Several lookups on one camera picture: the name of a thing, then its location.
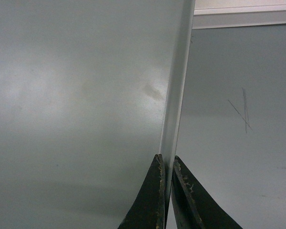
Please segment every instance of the gray wall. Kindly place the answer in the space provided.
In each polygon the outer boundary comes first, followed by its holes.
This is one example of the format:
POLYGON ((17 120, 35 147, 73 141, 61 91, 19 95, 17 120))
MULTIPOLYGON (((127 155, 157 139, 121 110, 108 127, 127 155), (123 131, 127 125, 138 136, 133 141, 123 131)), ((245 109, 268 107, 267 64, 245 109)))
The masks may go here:
POLYGON ((192 35, 176 154, 243 228, 286 229, 286 26, 192 35))

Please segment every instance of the smudge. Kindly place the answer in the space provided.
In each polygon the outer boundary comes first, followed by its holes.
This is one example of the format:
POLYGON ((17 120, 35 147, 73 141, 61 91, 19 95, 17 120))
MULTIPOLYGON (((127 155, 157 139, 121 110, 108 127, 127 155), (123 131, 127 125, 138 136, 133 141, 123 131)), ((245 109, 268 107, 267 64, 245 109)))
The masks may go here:
POLYGON ((145 85, 143 91, 147 96, 153 98, 154 100, 164 100, 164 97, 161 95, 161 92, 155 87, 151 86, 149 83, 145 85))

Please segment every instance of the pencil mark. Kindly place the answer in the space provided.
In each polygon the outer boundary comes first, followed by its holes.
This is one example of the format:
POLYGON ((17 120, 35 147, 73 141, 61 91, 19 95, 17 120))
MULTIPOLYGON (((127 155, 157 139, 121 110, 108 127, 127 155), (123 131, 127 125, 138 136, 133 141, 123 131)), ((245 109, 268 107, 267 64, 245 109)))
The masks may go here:
POLYGON ((253 130, 252 128, 251 128, 251 126, 249 125, 249 123, 242 117, 242 115, 239 113, 239 111, 235 108, 235 106, 230 102, 230 100, 228 100, 229 101, 229 103, 231 104, 231 106, 236 110, 236 112, 239 114, 239 116, 241 116, 241 118, 244 120, 244 122, 245 122, 245 124, 246 125, 248 125, 248 127, 251 129, 251 130, 253 130))
POLYGON ((249 125, 249 114, 248 114, 248 107, 247 107, 246 90, 244 88, 242 88, 242 90, 243 90, 244 110, 245 110, 245 130, 247 133, 247 125, 249 125))

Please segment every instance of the ceiling trim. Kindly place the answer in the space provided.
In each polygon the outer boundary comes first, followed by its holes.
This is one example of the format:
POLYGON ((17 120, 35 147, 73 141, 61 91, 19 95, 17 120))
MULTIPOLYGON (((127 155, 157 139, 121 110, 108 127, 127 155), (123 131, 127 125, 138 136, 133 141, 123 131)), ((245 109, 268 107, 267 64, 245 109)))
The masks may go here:
POLYGON ((260 5, 260 6, 238 6, 238 7, 195 9, 194 15, 223 14, 223 13, 248 13, 248 12, 265 12, 265 11, 285 11, 285 10, 286 10, 286 4, 260 5))
POLYGON ((286 4, 195 9, 193 29, 286 24, 286 4))

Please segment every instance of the metal sheet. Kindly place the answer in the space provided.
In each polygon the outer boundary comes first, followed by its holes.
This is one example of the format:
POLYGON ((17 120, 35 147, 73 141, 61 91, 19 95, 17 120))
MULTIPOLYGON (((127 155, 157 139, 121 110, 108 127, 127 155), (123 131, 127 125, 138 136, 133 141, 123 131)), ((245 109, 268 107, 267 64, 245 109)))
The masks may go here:
POLYGON ((117 228, 159 151, 171 173, 193 10, 0 2, 0 228, 117 228))

